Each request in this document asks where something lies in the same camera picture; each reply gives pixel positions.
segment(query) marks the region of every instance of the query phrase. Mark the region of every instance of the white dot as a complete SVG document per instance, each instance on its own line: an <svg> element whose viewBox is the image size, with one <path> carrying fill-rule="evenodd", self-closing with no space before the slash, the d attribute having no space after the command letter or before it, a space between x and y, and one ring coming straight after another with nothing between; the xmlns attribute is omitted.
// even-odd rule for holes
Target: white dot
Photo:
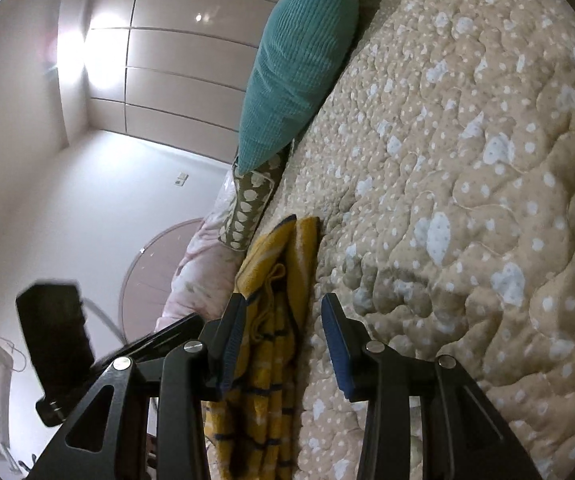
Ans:
<svg viewBox="0 0 575 480"><path fill-rule="evenodd" d="M555 184L556 184L556 179L554 178L554 175L548 171L548 172L543 176L543 182L545 183L545 185L546 185L547 187L554 187Z"/></svg>
<svg viewBox="0 0 575 480"><path fill-rule="evenodd" d="M554 306L554 300L551 296L543 299L543 310L546 312L551 311L552 307Z"/></svg>

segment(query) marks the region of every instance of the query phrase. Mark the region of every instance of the quilted bedspread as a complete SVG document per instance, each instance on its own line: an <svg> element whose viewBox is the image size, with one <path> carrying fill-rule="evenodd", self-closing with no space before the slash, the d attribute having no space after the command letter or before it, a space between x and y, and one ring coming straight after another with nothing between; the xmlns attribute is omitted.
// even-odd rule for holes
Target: quilted bedspread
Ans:
<svg viewBox="0 0 575 480"><path fill-rule="evenodd" d="M356 475L325 292L407 356L455 356L543 478L575 465L575 13L565 0L380 0L260 231L323 221L295 475ZM420 478L419 407L411 464Z"/></svg>

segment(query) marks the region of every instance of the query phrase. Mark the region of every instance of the polka dot quilt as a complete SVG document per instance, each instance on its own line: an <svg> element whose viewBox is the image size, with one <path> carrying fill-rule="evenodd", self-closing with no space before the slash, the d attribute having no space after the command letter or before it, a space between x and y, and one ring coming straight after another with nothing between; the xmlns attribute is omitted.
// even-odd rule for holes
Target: polka dot quilt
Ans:
<svg viewBox="0 0 575 480"><path fill-rule="evenodd" d="M401 354L452 354L550 480L575 465L575 13L382 0L261 223L323 223L295 476L355 478L320 299ZM421 425L411 409L411 477Z"/></svg>

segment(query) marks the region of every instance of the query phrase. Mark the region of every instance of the metal screw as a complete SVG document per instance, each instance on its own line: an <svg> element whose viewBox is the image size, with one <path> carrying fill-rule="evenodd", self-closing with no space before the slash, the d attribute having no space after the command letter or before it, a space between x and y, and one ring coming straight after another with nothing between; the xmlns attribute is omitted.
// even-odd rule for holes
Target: metal screw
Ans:
<svg viewBox="0 0 575 480"><path fill-rule="evenodd" d="M441 368L454 368L456 366L456 359L451 355L440 355L438 361Z"/></svg>
<svg viewBox="0 0 575 480"><path fill-rule="evenodd" d="M381 343L381 341L368 341L365 345L365 350L368 352L372 352L373 354L380 354L383 350L385 350L385 345Z"/></svg>
<svg viewBox="0 0 575 480"><path fill-rule="evenodd" d="M130 359L129 357L123 356L123 357L117 357L116 359L114 359L112 366L114 366L114 368L117 370L125 370L126 368L129 368L131 364L132 364L132 359Z"/></svg>
<svg viewBox="0 0 575 480"><path fill-rule="evenodd" d="M197 354L203 349L203 343L201 341L197 341L196 339L192 339L183 345L183 349L190 354Z"/></svg>

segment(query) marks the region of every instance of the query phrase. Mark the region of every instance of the patterned pillow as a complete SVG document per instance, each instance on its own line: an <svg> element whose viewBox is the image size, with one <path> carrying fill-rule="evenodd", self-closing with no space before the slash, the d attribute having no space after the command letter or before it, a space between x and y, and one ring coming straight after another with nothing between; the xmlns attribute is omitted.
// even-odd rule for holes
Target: patterned pillow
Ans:
<svg viewBox="0 0 575 480"><path fill-rule="evenodd" d="M247 251L261 216L277 189L288 160L289 146L256 170L241 174L238 158L232 165L236 198L232 202L219 240L235 251Z"/></svg>

